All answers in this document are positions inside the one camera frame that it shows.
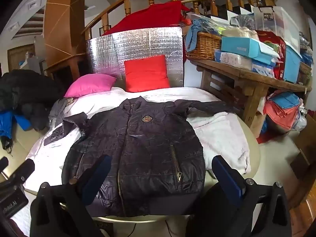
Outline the black quilted jacket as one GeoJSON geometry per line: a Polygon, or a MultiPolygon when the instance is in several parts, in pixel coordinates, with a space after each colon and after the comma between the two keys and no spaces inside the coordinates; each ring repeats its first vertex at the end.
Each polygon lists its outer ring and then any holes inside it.
{"type": "Polygon", "coordinates": [[[111,169],[94,201],[93,217],[182,215],[204,189],[203,147],[187,121],[190,109],[213,116],[235,112],[224,102],[124,100],[118,107],[88,118],[79,113],[45,139],[56,142],[78,128],[62,169],[62,182],[80,177],[99,157],[111,157],[111,169]]]}

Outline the blue jacket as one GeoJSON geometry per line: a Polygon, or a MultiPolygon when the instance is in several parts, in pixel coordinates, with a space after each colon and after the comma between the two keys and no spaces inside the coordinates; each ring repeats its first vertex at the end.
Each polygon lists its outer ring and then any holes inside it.
{"type": "Polygon", "coordinates": [[[0,114],[1,136],[12,139],[12,127],[16,122],[24,131],[31,128],[31,122],[24,115],[16,114],[13,111],[2,111],[0,114]]]}

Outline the white pink bed blanket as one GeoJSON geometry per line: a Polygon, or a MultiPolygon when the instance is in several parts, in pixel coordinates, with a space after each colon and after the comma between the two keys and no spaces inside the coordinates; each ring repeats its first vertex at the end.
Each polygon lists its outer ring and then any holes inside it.
{"type": "MultiPolygon", "coordinates": [[[[176,100],[196,100],[201,102],[217,101],[218,99],[198,88],[177,87],[150,90],[141,93],[128,93],[122,88],[113,87],[110,91],[85,95],[74,99],[64,109],[65,116],[84,112],[92,117],[98,112],[113,109],[126,99],[143,97],[148,102],[169,102],[176,100]]],[[[199,138],[206,163],[211,169],[212,159],[221,155],[228,164],[240,173],[250,174],[250,140],[253,135],[242,120],[232,113],[221,112],[208,116],[202,112],[191,112],[187,121],[199,138]]],[[[51,135],[52,130],[41,134],[35,130],[24,131],[19,126],[13,128],[13,149],[8,154],[1,150],[1,156],[9,159],[5,173],[9,176],[25,159],[31,158],[35,163],[35,171],[28,178],[25,187],[37,191],[39,185],[47,181],[52,185],[61,183],[62,167],[65,157],[74,142],[79,139],[79,130],[72,130],[65,138],[44,146],[43,141],[51,135]]]]}

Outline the grey folded garment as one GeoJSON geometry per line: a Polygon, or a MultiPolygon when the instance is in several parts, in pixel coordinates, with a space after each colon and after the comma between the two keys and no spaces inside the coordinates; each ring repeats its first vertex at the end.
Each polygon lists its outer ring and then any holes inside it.
{"type": "Polygon", "coordinates": [[[65,117],[65,108],[74,102],[74,98],[62,98],[57,100],[49,113],[49,124],[50,127],[56,127],[59,125],[65,117]]]}

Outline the black coat pile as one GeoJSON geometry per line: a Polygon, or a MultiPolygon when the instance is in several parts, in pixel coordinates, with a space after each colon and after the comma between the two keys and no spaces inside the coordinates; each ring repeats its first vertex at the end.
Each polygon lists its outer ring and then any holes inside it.
{"type": "Polygon", "coordinates": [[[36,131],[48,127],[49,112],[64,94],[61,85],[32,70],[12,70],[1,76],[1,111],[23,115],[36,131]]]}

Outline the pink and blue cloth stack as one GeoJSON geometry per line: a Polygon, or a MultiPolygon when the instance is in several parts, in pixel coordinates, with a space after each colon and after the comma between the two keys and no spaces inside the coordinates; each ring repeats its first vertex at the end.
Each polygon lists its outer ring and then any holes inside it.
{"type": "Polygon", "coordinates": [[[291,130],[299,114],[303,100],[291,91],[277,90],[265,102],[263,112],[276,125],[291,130]]]}

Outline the wooden side table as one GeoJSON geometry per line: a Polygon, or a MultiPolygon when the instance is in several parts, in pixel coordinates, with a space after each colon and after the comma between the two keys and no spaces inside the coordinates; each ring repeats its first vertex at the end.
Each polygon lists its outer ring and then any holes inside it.
{"type": "Polygon", "coordinates": [[[262,76],[249,70],[218,63],[213,60],[189,58],[202,73],[200,88],[239,109],[239,117],[250,127],[262,97],[270,88],[303,93],[306,101],[311,86],[292,84],[262,76]]]}

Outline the pink pillow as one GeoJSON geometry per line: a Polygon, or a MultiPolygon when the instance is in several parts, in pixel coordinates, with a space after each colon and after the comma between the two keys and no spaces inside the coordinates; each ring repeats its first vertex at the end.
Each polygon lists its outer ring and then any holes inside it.
{"type": "Polygon", "coordinates": [[[86,74],[72,83],[64,97],[78,98],[89,94],[110,91],[115,81],[115,77],[107,74],[86,74]]]}

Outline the white tissue pack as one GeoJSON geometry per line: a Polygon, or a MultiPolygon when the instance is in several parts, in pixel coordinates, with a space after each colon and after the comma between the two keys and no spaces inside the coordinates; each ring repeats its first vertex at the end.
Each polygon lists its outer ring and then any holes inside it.
{"type": "Polygon", "coordinates": [[[239,69],[245,69],[255,72],[259,75],[274,77],[273,66],[262,63],[260,61],[244,57],[242,55],[223,52],[219,49],[214,51],[214,59],[216,62],[228,64],[239,69]]]}

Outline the light blue storage bin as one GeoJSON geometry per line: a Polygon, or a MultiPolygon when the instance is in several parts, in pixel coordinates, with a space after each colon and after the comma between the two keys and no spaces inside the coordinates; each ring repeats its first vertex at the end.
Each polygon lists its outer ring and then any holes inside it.
{"type": "Polygon", "coordinates": [[[284,76],[283,80],[291,82],[293,84],[297,83],[299,67],[301,61],[301,55],[292,47],[288,42],[285,43],[285,66],[284,66],[284,76]]]}

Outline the red square pillow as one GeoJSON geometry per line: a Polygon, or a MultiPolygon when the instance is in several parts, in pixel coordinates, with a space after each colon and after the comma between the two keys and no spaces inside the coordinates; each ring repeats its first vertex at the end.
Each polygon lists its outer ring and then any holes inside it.
{"type": "Polygon", "coordinates": [[[126,91],[130,93],[170,88],[165,55],[126,60],[124,67],[126,91]]]}

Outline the blue cardboard box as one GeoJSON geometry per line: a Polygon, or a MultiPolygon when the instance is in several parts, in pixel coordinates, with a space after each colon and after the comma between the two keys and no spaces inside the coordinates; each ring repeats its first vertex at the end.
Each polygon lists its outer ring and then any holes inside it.
{"type": "Polygon", "coordinates": [[[223,36],[221,50],[242,55],[271,66],[274,66],[281,59],[272,47],[253,38],[223,36]]]}

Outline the silver foil insulation board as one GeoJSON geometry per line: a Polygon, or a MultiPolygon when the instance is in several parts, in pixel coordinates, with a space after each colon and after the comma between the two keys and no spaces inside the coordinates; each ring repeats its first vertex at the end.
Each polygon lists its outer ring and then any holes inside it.
{"type": "Polygon", "coordinates": [[[126,89],[126,60],[165,55],[172,87],[184,86],[183,37],[180,27],[143,28],[100,36],[87,41],[92,73],[116,78],[115,86],[126,89]]]}

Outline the wicker basket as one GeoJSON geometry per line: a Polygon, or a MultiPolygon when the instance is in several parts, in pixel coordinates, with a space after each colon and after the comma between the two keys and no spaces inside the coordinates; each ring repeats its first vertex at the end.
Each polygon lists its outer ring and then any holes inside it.
{"type": "Polygon", "coordinates": [[[197,44],[192,51],[186,51],[186,57],[188,59],[206,59],[215,60],[215,50],[221,49],[220,36],[198,32],[197,44]]]}

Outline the brown wooden pillar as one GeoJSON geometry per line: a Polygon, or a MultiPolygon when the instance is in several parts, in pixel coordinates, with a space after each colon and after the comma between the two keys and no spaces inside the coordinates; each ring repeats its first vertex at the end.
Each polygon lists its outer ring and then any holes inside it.
{"type": "Polygon", "coordinates": [[[47,0],[44,41],[48,66],[86,51],[85,0],[47,0]]]}

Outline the blue cloth in basket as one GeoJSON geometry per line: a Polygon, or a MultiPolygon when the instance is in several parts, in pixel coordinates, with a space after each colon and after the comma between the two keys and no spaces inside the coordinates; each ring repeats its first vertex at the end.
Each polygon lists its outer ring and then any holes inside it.
{"type": "Polygon", "coordinates": [[[202,19],[194,19],[186,34],[185,48],[187,52],[193,51],[197,46],[198,33],[211,33],[213,28],[211,25],[202,19]]]}

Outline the clear plastic storage box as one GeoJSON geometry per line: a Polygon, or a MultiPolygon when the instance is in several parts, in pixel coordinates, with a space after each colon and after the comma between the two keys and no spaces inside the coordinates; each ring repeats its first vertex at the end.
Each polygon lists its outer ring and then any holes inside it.
{"type": "Polygon", "coordinates": [[[300,53],[299,28],[283,7],[255,7],[256,30],[273,32],[300,53]]]}

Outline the large red cushion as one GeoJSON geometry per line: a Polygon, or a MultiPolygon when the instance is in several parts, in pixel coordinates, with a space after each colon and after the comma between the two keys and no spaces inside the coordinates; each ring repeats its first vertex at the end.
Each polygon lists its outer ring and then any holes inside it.
{"type": "Polygon", "coordinates": [[[153,4],[126,16],[103,36],[135,29],[179,26],[185,20],[182,11],[189,12],[190,9],[181,1],[153,4]]]}

